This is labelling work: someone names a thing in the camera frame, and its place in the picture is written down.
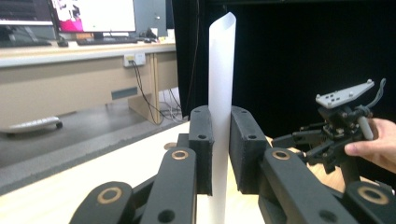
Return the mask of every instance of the floor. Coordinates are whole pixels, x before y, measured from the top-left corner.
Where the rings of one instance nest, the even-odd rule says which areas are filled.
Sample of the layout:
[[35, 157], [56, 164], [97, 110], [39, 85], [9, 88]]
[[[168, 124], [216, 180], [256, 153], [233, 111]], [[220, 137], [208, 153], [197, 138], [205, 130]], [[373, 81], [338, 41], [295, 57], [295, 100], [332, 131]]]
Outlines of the floor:
[[160, 125], [121, 99], [60, 116], [61, 129], [52, 125], [14, 136], [0, 133], [0, 195], [180, 124], [178, 99], [177, 88], [160, 92]]

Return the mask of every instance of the white paper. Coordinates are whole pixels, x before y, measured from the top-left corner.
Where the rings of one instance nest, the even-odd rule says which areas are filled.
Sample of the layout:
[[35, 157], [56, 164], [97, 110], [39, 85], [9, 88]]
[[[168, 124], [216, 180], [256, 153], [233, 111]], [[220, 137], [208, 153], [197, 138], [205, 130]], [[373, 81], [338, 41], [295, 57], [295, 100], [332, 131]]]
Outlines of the white paper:
[[209, 110], [215, 144], [208, 222], [214, 224], [224, 223], [225, 218], [235, 24], [235, 16], [228, 13], [209, 28]]

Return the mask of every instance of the power outlet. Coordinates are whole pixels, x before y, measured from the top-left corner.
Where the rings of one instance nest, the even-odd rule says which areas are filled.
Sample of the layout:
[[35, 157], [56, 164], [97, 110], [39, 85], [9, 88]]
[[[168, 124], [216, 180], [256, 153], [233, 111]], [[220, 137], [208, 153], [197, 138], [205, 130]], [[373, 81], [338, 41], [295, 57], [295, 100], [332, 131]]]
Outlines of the power outlet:
[[144, 65], [146, 64], [146, 54], [145, 53], [136, 53], [134, 55], [134, 61], [137, 65]]
[[146, 64], [146, 54], [145, 53], [136, 53], [136, 54], [125, 54], [123, 59], [124, 67], [132, 67], [136, 65], [144, 65]]
[[125, 54], [124, 55], [124, 67], [132, 67], [134, 66], [134, 54]]

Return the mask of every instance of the black backdrop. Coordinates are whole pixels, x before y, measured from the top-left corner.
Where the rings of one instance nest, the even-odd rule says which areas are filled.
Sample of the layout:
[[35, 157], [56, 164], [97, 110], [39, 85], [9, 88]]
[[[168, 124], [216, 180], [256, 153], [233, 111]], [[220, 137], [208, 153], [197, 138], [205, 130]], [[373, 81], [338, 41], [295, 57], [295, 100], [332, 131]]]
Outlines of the black backdrop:
[[[183, 115], [207, 105], [208, 28], [236, 17], [233, 105], [252, 113], [271, 137], [320, 122], [316, 95], [387, 79], [376, 117], [396, 121], [396, 1], [173, 0]], [[385, 182], [395, 183], [395, 176]]]

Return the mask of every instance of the desk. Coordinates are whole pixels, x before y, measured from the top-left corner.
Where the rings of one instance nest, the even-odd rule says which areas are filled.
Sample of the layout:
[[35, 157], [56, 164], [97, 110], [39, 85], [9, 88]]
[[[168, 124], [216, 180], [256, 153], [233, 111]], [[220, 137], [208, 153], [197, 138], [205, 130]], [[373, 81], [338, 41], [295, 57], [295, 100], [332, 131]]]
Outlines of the desk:
[[123, 55], [145, 53], [139, 66], [143, 91], [159, 108], [158, 91], [177, 86], [175, 44], [121, 44], [2, 49], [0, 52], [0, 127], [59, 116], [110, 103], [126, 92], [129, 106], [150, 121], [160, 114], [143, 101], [132, 67], [123, 67]]
[[[156, 175], [163, 159], [164, 145], [176, 142], [179, 133], [188, 133], [190, 124], [152, 135], [95, 160], [63, 171], [0, 197], [0, 223], [67, 223], [88, 193], [109, 181], [137, 186]], [[330, 177], [311, 168], [319, 178], [334, 187], [342, 180], [339, 173]], [[231, 164], [227, 174], [225, 223], [264, 223], [257, 195], [242, 195], [236, 190]], [[197, 223], [207, 223], [207, 196], [198, 195]]]

